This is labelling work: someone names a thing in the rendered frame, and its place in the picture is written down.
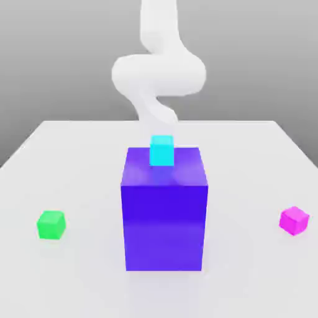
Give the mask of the small magenta cube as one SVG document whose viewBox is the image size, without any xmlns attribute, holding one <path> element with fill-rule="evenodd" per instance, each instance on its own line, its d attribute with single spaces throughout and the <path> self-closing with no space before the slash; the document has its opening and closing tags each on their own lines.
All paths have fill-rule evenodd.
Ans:
<svg viewBox="0 0 318 318">
<path fill-rule="evenodd" d="M 298 235 L 306 230 L 309 218 L 309 214 L 293 206 L 281 213 L 279 226 L 291 235 Z"/>
</svg>

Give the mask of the small green cube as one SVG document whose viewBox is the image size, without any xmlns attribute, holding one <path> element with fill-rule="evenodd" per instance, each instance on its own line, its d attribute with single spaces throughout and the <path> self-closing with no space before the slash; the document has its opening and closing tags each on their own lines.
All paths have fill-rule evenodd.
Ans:
<svg viewBox="0 0 318 318">
<path fill-rule="evenodd" d="M 43 211 L 37 221 L 41 239 L 59 240 L 66 229 L 65 214 L 62 211 Z"/>
</svg>

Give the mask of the large purple box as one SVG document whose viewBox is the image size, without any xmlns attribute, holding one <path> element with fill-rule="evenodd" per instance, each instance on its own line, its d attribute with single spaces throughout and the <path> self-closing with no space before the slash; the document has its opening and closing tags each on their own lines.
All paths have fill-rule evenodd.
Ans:
<svg viewBox="0 0 318 318">
<path fill-rule="evenodd" d="M 176 148 L 173 166 L 150 166 L 130 147 L 121 182 L 128 271 L 202 268 L 208 182 L 198 148 Z"/>
</svg>

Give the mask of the small cyan cube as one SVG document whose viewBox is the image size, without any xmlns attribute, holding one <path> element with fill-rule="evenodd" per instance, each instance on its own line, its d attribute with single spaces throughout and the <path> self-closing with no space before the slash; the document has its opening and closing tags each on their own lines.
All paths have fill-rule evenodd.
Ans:
<svg viewBox="0 0 318 318">
<path fill-rule="evenodd" d="M 172 135 L 152 135 L 150 139 L 150 166 L 174 165 L 174 138 Z"/>
</svg>

